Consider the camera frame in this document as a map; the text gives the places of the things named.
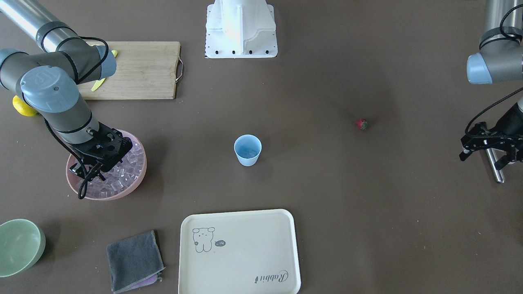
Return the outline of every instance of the bear drawing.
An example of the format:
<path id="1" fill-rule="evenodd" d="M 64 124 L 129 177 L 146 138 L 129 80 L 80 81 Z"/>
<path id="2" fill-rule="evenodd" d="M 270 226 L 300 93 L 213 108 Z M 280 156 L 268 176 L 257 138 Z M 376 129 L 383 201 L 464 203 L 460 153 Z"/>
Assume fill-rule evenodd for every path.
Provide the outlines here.
<path id="1" fill-rule="evenodd" d="M 192 239 L 195 242 L 196 252 L 209 252 L 212 247 L 212 238 L 213 238 L 214 228 L 199 228 L 192 230 Z"/>

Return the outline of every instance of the table surface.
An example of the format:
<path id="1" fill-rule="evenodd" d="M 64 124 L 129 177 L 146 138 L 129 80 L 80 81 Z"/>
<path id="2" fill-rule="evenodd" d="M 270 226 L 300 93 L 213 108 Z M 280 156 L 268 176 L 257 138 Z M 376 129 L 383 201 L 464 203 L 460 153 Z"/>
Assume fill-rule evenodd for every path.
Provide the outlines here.
<path id="1" fill-rule="evenodd" d="M 523 164 L 500 185 L 484 154 L 458 158 L 468 121 L 521 86 L 467 81 L 485 1 L 269 1 L 279 52 L 255 60 L 204 58 L 212 2 L 41 3 L 81 36 L 179 41 L 185 73 L 175 100 L 88 102 L 147 154 L 142 184 L 114 201 L 79 200 L 68 153 L 0 91 L 0 223 L 30 219 L 48 243 L 0 292 L 111 293 L 106 246 L 156 230 L 163 282 L 135 291 L 176 293 L 187 216 L 273 208 L 295 219 L 300 293 L 523 292 Z M 0 27 L 0 48 L 40 52 Z M 232 148 L 245 133 L 263 144 L 252 167 Z"/>

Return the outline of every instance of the bowl of ice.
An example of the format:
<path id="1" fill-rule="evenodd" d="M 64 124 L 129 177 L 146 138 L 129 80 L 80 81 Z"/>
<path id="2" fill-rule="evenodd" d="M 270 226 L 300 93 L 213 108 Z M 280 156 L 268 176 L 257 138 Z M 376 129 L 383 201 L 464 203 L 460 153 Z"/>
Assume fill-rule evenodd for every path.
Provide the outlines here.
<path id="1" fill-rule="evenodd" d="M 114 200 L 133 192 L 142 182 L 147 169 L 147 157 L 143 145 L 133 134 L 122 131 L 124 137 L 132 141 L 131 150 L 110 171 L 102 173 L 105 181 L 96 177 L 87 184 L 85 198 L 91 200 Z M 69 155 L 66 166 L 66 177 L 69 186 L 78 194 L 83 179 L 69 171 L 69 167 L 78 161 Z"/>

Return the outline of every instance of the pink bowl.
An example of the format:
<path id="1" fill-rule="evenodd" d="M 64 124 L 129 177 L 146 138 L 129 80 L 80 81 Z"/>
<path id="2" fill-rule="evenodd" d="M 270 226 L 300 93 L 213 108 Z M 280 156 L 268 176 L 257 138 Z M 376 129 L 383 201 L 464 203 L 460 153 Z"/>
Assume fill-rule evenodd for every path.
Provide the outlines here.
<path id="1" fill-rule="evenodd" d="M 138 140 L 138 138 L 136 138 L 133 134 L 130 134 L 130 133 L 128 133 L 126 131 L 122 131 L 122 130 L 119 130 L 119 131 L 122 132 L 124 137 L 129 137 L 131 139 L 131 141 L 133 142 L 133 145 L 135 143 L 137 143 L 138 145 L 140 145 L 143 148 L 142 142 L 140 142 L 140 140 Z M 72 155 L 69 155 L 69 158 L 67 159 L 67 166 L 65 167 L 65 177 L 67 178 L 67 183 L 69 184 L 69 187 L 71 187 L 71 189 L 73 189 L 73 191 L 76 194 L 78 194 L 78 189 L 76 187 L 78 186 L 78 184 L 81 181 L 83 181 L 83 179 L 74 175 L 72 172 L 70 172 L 69 167 L 77 162 L 78 161 L 76 160 L 76 158 L 74 158 Z M 129 187 L 127 187 L 122 192 L 120 192 L 116 195 L 107 197 L 107 198 L 93 198 L 93 197 L 85 196 L 85 199 L 104 201 L 104 200 L 115 200 L 118 198 L 122 198 L 123 196 L 128 195 L 130 192 L 133 192 L 138 187 L 138 185 L 142 182 L 142 180 L 145 176 L 146 169 L 147 169 L 147 157 L 145 156 L 145 149 L 144 149 L 142 171 L 139 173 L 138 178 L 136 178 L 134 180 L 134 182 L 131 185 L 129 185 Z"/>

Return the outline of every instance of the green bowl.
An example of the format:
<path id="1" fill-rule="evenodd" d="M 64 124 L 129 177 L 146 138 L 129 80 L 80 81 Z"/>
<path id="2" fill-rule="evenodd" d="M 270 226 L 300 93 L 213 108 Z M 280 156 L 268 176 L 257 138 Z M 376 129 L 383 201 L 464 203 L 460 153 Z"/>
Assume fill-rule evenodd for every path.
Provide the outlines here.
<path id="1" fill-rule="evenodd" d="M 45 246 L 46 236 L 29 220 L 10 220 L 0 225 L 0 278 L 30 268 Z"/>

